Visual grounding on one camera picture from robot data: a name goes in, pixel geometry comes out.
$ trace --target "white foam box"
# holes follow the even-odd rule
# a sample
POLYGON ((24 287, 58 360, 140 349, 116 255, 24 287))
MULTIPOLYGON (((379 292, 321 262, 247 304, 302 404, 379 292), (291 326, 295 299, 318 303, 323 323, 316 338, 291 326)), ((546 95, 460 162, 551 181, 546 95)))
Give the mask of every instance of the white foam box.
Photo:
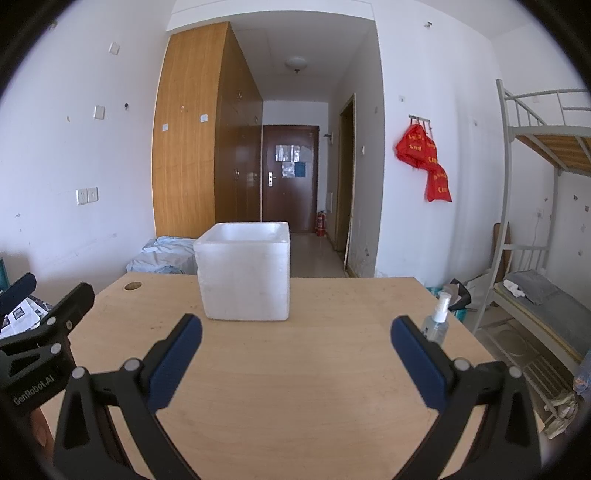
POLYGON ((218 223, 193 248, 205 315, 214 320, 287 320, 286 222, 218 223))

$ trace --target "red cloth bag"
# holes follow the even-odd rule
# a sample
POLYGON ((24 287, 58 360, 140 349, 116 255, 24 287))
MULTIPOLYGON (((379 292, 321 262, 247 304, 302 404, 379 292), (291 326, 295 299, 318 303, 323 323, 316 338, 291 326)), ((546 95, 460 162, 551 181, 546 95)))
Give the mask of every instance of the red cloth bag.
POLYGON ((447 174, 439 164, 431 164, 428 171, 426 196, 429 202, 434 200, 452 201, 447 184, 447 174))
POLYGON ((423 126, 411 122, 402 140, 395 147, 396 156, 411 167, 425 169, 426 138, 423 126))
POLYGON ((437 147, 435 142, 425 135, 425 159, 427 164, 431 167, 433 164, 438 164, 437 160, 437 147))

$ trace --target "wooden table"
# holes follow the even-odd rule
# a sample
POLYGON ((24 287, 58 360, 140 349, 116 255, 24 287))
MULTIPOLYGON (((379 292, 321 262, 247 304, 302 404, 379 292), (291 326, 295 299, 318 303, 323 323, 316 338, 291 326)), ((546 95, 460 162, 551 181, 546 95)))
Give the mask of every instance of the wooden table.
MULTIPOLYGON (((390 325, 401 314, 420 324, 435 305, 413 278, 293 278, 286 322, 220 322, 204 315, 197 277, 129 273, 97 296, 70 339, 78 365, 112 370, 142 358, 184 313, 201 318, 203 343, 158 418, 204 480, 388 480, 437 416, 392 348, 390 325), (126 291, 134 281, 142 286, 126 291)), ((449 357, 493 360, 449 318, 449 357)), ((60 404, 44 407, 52 426, 60 404)), ((134 466, 150 476, 113 410, 134 466)), ((461 465, 482 412, 446 473, 461 465)))

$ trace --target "newspaper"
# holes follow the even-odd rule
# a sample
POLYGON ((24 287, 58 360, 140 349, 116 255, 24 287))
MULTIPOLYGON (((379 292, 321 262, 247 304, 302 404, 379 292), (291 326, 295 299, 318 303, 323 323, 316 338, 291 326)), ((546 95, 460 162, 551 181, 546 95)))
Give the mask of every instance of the newspaper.
POLYGON ((23 300, 17 308, 4 317, 0 339, 26 332, 39 326, 47 311, 31 299, 23 300))

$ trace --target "power outlet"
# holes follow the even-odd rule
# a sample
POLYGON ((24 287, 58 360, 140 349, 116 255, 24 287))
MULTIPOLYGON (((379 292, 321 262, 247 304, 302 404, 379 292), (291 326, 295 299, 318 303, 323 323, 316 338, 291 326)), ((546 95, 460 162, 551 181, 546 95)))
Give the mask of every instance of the power outlet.
POLYGON ((91 187, 88 189, 88 203, 98 202, 99 200, 99 188, 91 187))
POLYGON ((76 203, 86 205, 88 203, 88 189, 76 190, 76 203))

